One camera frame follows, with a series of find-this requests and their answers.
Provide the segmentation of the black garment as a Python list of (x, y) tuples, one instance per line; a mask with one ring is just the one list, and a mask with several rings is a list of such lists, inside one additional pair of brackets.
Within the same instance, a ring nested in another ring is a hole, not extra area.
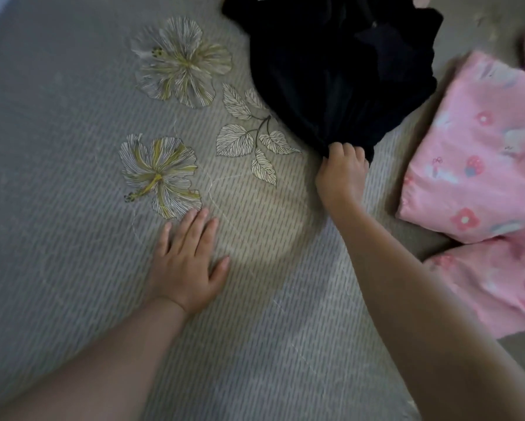
[(371, 163), (436, 90), (443, 15), (413, 0), (224, 0), (222, 13), (249, 35), (259, 96), (322, 156), (349, 143)]

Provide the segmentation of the person's right forearm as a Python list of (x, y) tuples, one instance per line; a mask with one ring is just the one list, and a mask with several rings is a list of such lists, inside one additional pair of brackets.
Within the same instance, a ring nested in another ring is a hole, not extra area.
[(358, 203), (326, 203), (422, 421), (525, 421), (525, 371)]

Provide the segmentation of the grey floral print bed sheet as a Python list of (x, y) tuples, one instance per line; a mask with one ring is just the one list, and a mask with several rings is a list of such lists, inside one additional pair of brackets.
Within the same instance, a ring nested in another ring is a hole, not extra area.
[[(222, 0), (10, 0), (0, 13), (0, 406), (117, 325), (142, 301), (164, 221), (132, 192), (119, 157), (129, 134), (180, 139), (197, 157), (193, 189), (220, 220), (223, 292), (188, 324), (159, 368), (143, 421), (419, 421), (372, 324), (314, 178), (320, 159), (259, 146), (216, 154), (220, 129), (253, 136), (268, 113), (234, 118), (224, 84), (253, 87), (248, 38)], [(138, 89), (131, 43), (188, 17), (222, 44), (230, 73), (190, 109)]]

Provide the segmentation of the pink floral print garment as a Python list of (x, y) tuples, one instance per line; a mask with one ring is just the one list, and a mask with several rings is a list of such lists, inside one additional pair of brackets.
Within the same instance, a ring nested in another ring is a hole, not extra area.
[(525, 71), (480, 51), (463, 60), (396, 216), (464, 244), (525, 229)]
[(525, 231), (455, 247), (424, 265), (495, 339), (525, 332)]

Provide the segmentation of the person's left hand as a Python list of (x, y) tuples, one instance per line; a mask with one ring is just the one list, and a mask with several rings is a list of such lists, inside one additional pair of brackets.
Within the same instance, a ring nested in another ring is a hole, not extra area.
[(209, 285), (209, 276), (217, 263), (216, 261), (213, 264), (212, 258), (219, 225), (217, 218), (210, 217), (210, 212), (209, 258), (185, 254), (186, 233), (201, 209), (189, 210), (176, 225), (176, 231), (170, 232), (171, 254), (168, 254), (165, 259), (156, 261), (155, 245), (146, 284), (145, 304), (155, 301), (171, 303), (178, 306), (187, 316), (191, 316), (208, 307), (222, 291), (224, 286), (211, 287)]

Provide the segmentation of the person's right hand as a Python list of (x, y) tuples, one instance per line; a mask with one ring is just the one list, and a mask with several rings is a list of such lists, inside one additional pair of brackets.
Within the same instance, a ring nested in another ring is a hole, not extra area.
[(359, 205), (364, 194), (368, 172), (321, 172), (316, 176), (316, 189), (325, 209), (332, 214), (347, 206)]

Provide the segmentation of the person's left forearm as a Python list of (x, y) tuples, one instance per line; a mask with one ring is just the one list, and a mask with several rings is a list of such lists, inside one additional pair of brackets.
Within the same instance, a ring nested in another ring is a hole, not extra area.
[(139, 421), (157, 370), (188, 320), (145, 304), (74, 359), (0, 408), (0, 421)]

